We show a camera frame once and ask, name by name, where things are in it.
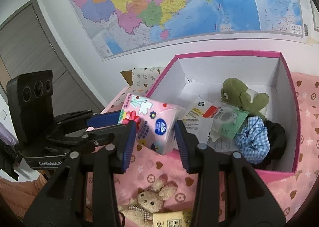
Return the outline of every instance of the storage box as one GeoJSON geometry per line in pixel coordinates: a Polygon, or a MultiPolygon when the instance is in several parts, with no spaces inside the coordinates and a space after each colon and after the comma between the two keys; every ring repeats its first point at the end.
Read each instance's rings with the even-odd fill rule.
{"type": "Polygon", "coordinates": [[[146,97],[184,108],[200,96],[221,99],[224,80],[235,77],[250,89],[269,95],[266,117],[282,125],[287,147],[272,171],[257,170],[264,182],[295,174],[300,147],[300,114],[290,71],[280,52],[217,51],[176,55],[146,97]]]}

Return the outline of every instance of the door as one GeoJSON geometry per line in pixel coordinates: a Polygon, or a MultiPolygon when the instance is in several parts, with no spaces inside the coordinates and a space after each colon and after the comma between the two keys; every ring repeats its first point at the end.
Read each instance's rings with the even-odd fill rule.
{"type": "Polygon", "coordinates": [[[73,79],[47,39],[32,4],[17,13],[0,30],[0,83],[20,74],[53,71],[54,115],[100,109],[73,79]]]}

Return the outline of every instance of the green plush toy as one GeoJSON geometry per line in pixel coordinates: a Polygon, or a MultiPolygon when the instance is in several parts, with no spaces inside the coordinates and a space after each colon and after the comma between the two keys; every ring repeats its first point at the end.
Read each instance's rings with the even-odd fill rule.
{"type": "Polygon", "coordinates": [[[269,103],[269,96],[249,89],[239,79],[229,78],[224,81],[221,98],[224,103],[248,111],[249,116],[259,116],[262,120],[266,120],[266,105],[269,103]]]}

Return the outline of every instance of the beige stuffed bunny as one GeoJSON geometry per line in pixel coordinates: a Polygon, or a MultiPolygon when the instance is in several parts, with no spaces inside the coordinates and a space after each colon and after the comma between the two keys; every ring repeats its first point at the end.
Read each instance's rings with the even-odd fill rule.
{"type": "Polygon", "coordinates": [[[152,227],[153,213],[162,210],[164,202],[177,190],[175,185],[165,184],[165,179],[158,178],[149,189],[139,193],[137,199],[131,199],[125,207],[119,206],[119,211],[139,227],[152,227]]]}

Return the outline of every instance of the metal screw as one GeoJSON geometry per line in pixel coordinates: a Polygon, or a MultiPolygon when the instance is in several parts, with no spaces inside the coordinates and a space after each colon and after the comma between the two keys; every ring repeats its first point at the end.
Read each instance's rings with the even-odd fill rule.
{"type": "Polygon", "coordinates": [[[106,150],[110,151],[110,150],[114,150],[115,149],[115,145],[113,143],[107,144],[105,146],[106,150]]]}
{"type": "Polygon", "coordinates": [[[198,143],[197,148],[200,150],[205,150],[207,148],[207,145],[205,143],[198,143]]]}
{"type": "Polygon", "coordinates": [[[70,158],[72,158],[72,159],[75,159],[75,158],[77,158],[79,156],[79,152],[77,152],[77,151],[72,151],[71,153],[70,153],[70,158]]]}
{"type": "Polygon", "coordinates": [[[237,159],[241,158],[241,153],[238,151],[235,151],[232,155],[234,156],[234,158],[237,158],[237,159]]]}

